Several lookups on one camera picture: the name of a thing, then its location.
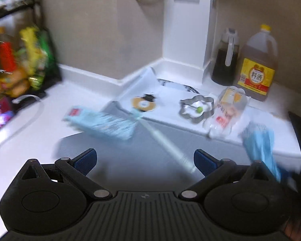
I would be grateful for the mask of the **white plastic straw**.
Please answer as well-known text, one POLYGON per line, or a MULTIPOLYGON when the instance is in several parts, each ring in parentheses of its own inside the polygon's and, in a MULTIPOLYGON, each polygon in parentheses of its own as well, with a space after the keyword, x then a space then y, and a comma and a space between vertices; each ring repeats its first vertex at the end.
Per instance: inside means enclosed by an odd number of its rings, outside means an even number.
POLYGON ((144 118, 141 111, 133 108, 130 112, 132 116, 150 133, 152 138, 187 172, 194 173, 195 165, 189 160, 185 153, 172 141, 169 140, 158 129, 151 126, 144 118))

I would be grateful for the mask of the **metal flower cookie cutter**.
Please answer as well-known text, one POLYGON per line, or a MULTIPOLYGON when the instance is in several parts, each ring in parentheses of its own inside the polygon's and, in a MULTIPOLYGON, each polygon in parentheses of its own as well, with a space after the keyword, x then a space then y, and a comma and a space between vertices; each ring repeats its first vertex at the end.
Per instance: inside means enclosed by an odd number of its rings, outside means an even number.
POLYGON ((180 100, 179 115, 191 123, 198 124, 214 114, 214 99, 196 95, 193 98, 180 100))

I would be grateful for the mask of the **white paper sheet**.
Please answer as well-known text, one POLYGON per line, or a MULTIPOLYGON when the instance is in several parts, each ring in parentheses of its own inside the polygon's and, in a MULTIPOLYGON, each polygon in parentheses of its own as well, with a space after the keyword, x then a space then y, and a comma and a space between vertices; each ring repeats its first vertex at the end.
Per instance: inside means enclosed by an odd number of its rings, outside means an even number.
MULTIPOLYGON (((127 87, 127 89, 124 89, 122 93, 116 97, 115 102, 121 110, 131 112, 133 109, 131 100, 134 97, 152 94, 156 97, 155 103, 157 106, 153 111, 142 112, 143 118, 172 125, 208 137, 207 132, 203 129, 205 120, 198 124, 194 124, 189 120, 183 119, 179 115, 179 101, 193 98, 196 95, 202 95, 204 97, 212 97, 215 104, 220 93, 222 93, 224 89, 226 89, 226 87, 220 89, 216 94, 212 93, 210 90, 196 90, 190 86, 161 80, 156 77, 155 72, 151 68, 147 68, 127 87)), ((252 121, 264 124, 266 127, 273 130, 275 137, 274 154, 278 156, 300 158, 301 150, 291 122, 275 117, 268 111, 263 111, 254 107, 254 103, 255 100, 251 98, 240 120, 233 127, 229 136, 212 139, 229 142, 234 145, 241 145, 241 132, 249 122, 252 121)))

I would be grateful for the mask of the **light blue carton box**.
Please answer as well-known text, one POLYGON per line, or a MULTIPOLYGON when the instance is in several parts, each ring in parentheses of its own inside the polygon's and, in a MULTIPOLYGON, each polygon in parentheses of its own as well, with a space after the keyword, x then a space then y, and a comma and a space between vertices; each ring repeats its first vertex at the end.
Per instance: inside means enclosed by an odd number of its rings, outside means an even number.
POLYGON ((135 131, 136 120, 126 119, 83 106, 73 106, 63 117, 72 127, 95 137, 129 140, 135 131))

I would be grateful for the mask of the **grey dish mat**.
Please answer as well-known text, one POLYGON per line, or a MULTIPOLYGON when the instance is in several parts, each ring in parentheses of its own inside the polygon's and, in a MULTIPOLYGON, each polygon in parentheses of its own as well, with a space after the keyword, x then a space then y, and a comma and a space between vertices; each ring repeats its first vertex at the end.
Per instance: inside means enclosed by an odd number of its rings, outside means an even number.
MULTIPOLYGON (((193 161, 193 154, 202 149, 217 159, 229 158, 240 165, 250 160, 242 145, 209 139, 198 133, 169 125, 151 122, 193 161)), ((188 173, 168 154, 142 126, 137 124, 132 138, 116 140, 105 136, 79 133, 60 140, 54 159, 73 158, 93 148, 97 152, 97 165, 87 175, 111 193, 119 190, 133 192, 181 192, 203 178, 196 170, 188 173)))

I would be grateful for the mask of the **orange white food wrapper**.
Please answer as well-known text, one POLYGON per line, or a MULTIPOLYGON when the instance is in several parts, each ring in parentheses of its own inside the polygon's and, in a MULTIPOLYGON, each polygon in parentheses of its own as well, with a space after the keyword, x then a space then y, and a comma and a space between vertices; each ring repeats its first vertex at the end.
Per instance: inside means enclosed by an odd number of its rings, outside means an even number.
POLYGON ((227 87, 214 104, 214 114, 203 123, 203 129, 210 138, 225 138, 232 132, 250 102, 243 89, 227 87))

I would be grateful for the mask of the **round orange black sticker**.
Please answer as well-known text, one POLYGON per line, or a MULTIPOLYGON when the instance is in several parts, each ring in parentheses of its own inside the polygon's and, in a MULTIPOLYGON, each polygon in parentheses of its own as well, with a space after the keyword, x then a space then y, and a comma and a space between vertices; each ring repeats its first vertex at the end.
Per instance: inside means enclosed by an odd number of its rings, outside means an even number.
POLYGON ((155 110, 157 104, 156 97, 152 94, 144 94, 143 96, 134 97, 131 100, 133 108, 141 112, 148 112, 155 110))

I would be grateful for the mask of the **dark soy sauce bottle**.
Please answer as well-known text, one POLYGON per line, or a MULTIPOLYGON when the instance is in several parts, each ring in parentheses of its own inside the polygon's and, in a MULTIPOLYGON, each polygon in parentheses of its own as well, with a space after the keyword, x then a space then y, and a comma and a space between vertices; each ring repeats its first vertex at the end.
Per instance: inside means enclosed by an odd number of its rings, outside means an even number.
POLYGON ((221 35, 218 53, 212 72, 212 80, 224 86, 230 86, 235 79, 239 54, 239 36, 236 29, 226 28, 221 35))

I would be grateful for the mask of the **cooking wine jug yellow label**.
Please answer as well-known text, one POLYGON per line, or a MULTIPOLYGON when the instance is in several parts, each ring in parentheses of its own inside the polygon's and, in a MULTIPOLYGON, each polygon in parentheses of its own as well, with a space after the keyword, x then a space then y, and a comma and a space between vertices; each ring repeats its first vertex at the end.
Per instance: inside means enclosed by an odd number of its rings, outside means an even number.
POLYGON ((278 45, 271 27, 262 24, 242 47, 233 85, 255 100, 265 101, 278 67, 278 45))

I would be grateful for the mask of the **yellow green snack bag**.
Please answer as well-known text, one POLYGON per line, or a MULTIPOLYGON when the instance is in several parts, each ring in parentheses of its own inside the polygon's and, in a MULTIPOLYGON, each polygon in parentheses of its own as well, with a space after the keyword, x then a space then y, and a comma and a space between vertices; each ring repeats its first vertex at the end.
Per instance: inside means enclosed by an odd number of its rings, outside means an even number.
POLYGON ((19 34, 22 47, 18 55, 31 87, 34 90, 44 90, 52 82, 60 80, 49 31, 46 28, 30 26, 22 29, 19 34))

